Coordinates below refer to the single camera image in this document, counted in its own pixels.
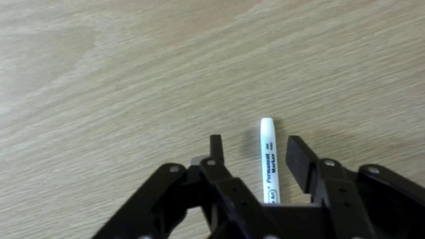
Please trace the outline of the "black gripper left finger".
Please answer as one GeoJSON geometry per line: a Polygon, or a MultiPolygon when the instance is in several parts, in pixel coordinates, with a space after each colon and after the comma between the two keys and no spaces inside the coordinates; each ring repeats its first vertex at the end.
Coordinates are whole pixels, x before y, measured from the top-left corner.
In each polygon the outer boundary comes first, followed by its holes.
{"type": "Polygon", "coordinates": [[[261,239],[261,205],[224,165],[221,136],[188,167],[164,163],[112,213],[91,239],[167,239],[189,208],[203,210],[209,239],[261,239]]]}

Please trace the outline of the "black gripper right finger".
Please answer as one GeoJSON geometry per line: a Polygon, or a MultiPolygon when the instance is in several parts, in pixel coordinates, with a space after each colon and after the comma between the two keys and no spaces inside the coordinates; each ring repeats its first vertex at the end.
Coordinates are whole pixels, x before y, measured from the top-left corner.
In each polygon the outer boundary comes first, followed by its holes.
{"type": "Polygon", "coordinates": [[[285,163],[334,239],[425,239],[425,188],[381,164],[350,171],[318,157],[298,135],[286,140],[285,163]]]}

